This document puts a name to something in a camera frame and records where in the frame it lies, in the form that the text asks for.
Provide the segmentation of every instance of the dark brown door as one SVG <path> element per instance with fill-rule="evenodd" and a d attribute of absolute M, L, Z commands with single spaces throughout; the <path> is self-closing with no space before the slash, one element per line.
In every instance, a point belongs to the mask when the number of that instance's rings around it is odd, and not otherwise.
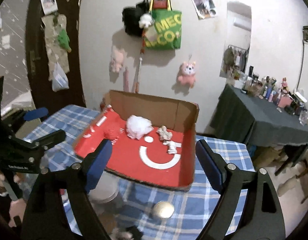
<path fill-rule="evenodd" d="M 54 92 L 49 78 L 48 57 L 44 41 L 44 16 L 40 0 L 30 0 L 25 32 L 26 59 L 32 97 L 36 108 L 46 107 L 49 114 L 73 104 L 84 106 L 84 96 L 78 57 L 79 0 L 56 0 L 58 13 L 67 17 L 67 34 L 71 53 L 68 53 L 70 72 L 68 90 Z"/>

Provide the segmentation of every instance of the gray tablecloth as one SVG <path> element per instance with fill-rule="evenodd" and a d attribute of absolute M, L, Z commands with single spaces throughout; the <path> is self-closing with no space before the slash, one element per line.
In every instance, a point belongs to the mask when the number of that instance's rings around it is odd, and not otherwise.
<path fill-rule="evenodd" d="M 282 113 L 265 99 L 250 97 L 226 85 L 211 122 L 219 139 L 256 146 L 302 145 L 308 143 L 308 125 L 298 116 Z"/>

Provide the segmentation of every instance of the gray wallpaper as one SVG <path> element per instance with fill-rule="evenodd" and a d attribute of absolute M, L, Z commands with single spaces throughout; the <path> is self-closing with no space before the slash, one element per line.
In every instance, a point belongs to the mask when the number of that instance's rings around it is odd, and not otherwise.
<path fill-rule="evenodd" d="M 0 6 L 0 76 L 4 76 L 1 108 L 30 90 L 24 49 L 28 3 L 29 0 L 4 0 Z M 10 36 L 10 46 L 2 44 L 2 37 L 6 35 Z"/>

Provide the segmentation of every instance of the green plush toy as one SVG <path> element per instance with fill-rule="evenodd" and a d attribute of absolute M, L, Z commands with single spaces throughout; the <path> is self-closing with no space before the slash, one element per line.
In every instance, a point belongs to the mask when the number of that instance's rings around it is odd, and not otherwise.
<path fill-rule="evenodd" d="M 60 34 L 58 36 L 58 41 L 59 41 L 61 48 L 66 49 L 67 52 L 69 52 L 69 53 L 72 51 L 71 48 L 70 48 L 70 45 L 69 45 L 70 38 L 69 38 L 69 36 L 67 36 L 67 31 L 65 29 L 62 29 L 60 31 Z"/>

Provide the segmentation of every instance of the yellow strap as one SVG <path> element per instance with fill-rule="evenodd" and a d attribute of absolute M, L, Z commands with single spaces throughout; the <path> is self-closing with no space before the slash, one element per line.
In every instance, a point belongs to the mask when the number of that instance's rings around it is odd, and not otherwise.
<path fill-rule="evenodd" d="M 151 3 L 150 3 L 150 12 L 152 11 L 152 8 L 153 8 L 153 1 L 154 0 L 151 0 Z M 172 11 L 171 0 L 167 0 L 167 10 Z"/>

